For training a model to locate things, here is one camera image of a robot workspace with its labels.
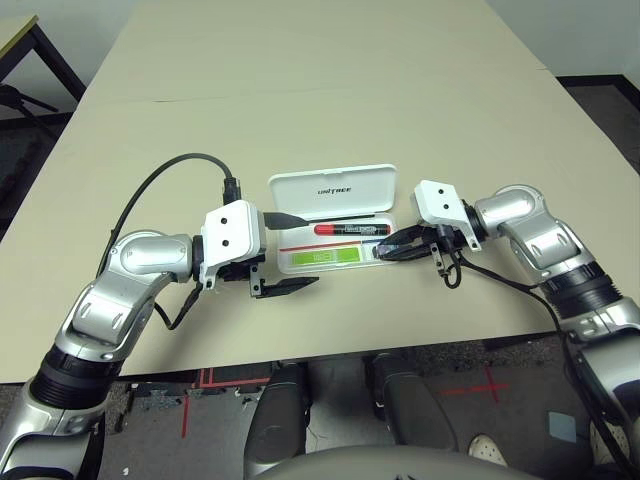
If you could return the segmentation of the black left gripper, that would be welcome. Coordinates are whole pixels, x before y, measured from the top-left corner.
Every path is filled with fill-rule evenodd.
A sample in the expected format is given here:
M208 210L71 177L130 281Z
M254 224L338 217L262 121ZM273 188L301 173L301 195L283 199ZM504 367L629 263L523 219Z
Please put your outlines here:
M263 212L262 215L265 227L272 231L289 230L308 225L307 220L283 212ZM319 280L318 277L292 277L279 280L275 284L266 284L266 280L262 278L261 274L261 266L264 262L264 254L231 262L218 270L218 278L224 282L247 281L250 295L258 299L289 295Z

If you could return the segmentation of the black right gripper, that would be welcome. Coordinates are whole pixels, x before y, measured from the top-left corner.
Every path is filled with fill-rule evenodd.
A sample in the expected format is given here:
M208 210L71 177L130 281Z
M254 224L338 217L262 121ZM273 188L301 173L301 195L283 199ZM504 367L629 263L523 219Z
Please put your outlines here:
M415 241L425 245L410 245ZM439 274L458 274L458 252L464 247L465 238L449 225L406 227L389 235L387 244L379 246L380 260L412 261L431 256Z

